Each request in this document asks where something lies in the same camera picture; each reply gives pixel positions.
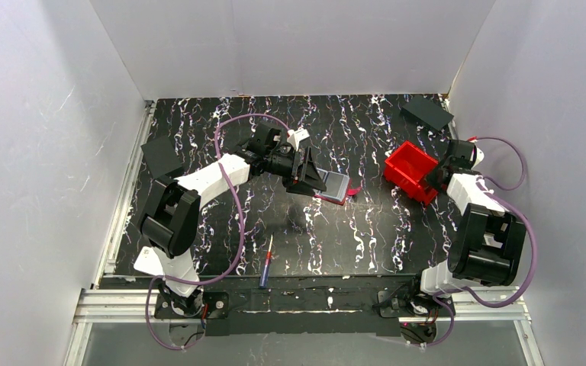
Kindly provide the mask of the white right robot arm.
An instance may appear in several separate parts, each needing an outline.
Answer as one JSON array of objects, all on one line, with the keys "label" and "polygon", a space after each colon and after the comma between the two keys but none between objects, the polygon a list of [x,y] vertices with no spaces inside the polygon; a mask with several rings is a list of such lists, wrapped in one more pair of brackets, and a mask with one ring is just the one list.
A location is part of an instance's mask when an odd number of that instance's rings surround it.
[{"label": "white right robot arm", "polygon": [[511,284],[520,264],[526,228],[514,212],[491,198],[475,167],[482,151],[471,141],[450,140],[444,157],[427,174],[431,188],[459,209],[456,238],[448,258],[422,271],[420,291],[444,296],[465,286]]}]

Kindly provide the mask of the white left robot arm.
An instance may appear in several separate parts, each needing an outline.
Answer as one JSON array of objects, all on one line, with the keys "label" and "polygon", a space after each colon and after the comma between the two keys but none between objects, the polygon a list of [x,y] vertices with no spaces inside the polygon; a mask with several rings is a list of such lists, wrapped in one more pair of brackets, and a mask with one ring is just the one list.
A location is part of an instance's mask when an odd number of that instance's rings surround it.
[{"label": "white left robot arm", "polygon": [[142,145],[153,180],[134,226],[155,249],[171,293],[187,298],[203,286],[190,248],[201,210],[218,196],[264,172],[280,177],[288,193],[312,197],[326,190],[309,137],[303,127],[284,130],[261,123],[251,137],[191,174],[185,173],[170,138],[163,136]]}]

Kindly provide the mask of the red plastic bin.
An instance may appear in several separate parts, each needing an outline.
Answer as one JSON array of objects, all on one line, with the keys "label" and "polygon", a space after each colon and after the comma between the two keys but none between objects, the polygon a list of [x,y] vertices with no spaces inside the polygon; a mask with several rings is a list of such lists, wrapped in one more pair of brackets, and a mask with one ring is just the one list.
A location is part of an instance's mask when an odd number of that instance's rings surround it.
[{"label": "red plastic bin", "polygon": [[386,160],[384,177],[394,183],[409,198],[429,205],[437,190],[426,181],[426,176],[438,162],[411,141],[404,141]]}]

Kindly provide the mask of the red leather card holder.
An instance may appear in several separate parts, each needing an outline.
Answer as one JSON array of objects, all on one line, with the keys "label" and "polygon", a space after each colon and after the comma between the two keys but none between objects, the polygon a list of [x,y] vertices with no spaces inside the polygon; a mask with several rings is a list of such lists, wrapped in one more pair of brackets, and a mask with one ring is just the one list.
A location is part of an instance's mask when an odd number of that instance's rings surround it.
[{"label": "red leather card holder", "polygon": [[319,170],[320,177],[326,185],[325,191],[316,190],[314,197],[337,205],[344,205],[348,198],[356,196],[361,187],[351,186],[352,180],[348,175],[339,172]]}]

